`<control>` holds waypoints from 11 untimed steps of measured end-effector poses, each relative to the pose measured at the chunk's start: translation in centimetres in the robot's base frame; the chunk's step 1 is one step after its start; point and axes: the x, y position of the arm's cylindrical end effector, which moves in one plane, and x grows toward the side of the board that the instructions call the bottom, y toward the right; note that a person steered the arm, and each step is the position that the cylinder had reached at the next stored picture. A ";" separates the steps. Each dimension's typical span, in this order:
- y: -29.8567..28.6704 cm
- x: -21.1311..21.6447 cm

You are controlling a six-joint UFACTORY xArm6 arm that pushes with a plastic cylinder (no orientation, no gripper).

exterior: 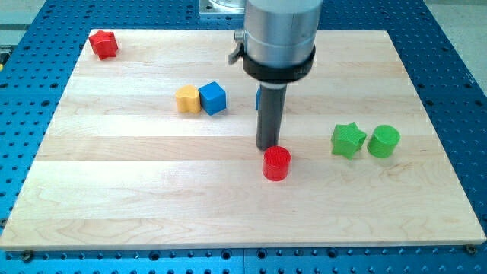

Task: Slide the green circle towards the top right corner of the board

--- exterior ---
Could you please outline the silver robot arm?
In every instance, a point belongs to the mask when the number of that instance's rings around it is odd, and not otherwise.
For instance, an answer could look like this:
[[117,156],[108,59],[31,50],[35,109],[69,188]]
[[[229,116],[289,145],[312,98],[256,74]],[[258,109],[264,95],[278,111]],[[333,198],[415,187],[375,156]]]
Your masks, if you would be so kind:
[[313,65],[322,5],[321,0],[247,0],[228,63],[242,59],[243,70],[265,83],[300,80]]

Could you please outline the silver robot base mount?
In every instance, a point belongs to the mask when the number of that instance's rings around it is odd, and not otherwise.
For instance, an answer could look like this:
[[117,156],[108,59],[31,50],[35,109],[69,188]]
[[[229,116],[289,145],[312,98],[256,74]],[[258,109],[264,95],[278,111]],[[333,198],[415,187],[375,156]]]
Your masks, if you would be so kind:
[[222,14],[242,15],[245,0],[199,0],[199,14],[217,16]]

